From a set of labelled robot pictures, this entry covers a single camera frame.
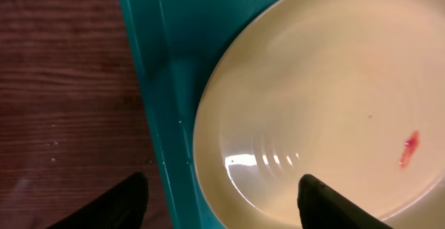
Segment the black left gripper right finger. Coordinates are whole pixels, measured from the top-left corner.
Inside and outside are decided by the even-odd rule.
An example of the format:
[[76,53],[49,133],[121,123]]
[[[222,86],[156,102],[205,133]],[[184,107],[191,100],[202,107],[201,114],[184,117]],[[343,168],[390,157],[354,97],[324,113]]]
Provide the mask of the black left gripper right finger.
[[298,209],[303,229],[391,229],[310,174],[298,183]]

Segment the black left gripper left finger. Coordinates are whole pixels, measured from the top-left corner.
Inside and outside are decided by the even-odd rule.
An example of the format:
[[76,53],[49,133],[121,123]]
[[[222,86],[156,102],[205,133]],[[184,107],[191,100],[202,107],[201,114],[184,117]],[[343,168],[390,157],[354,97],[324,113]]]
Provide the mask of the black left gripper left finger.
[[140,229],[148,200],[147,178],[136,172],[49,229]]

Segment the yellow-green plate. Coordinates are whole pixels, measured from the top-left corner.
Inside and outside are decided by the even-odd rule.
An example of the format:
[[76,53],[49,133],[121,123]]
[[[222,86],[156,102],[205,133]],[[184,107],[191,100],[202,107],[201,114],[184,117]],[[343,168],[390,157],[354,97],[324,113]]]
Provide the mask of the yellow-green plate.
[[225,228],[300,228],[305,174],[392,228],[443,228],[444,0],[279,0],[213,71],[193,158]]

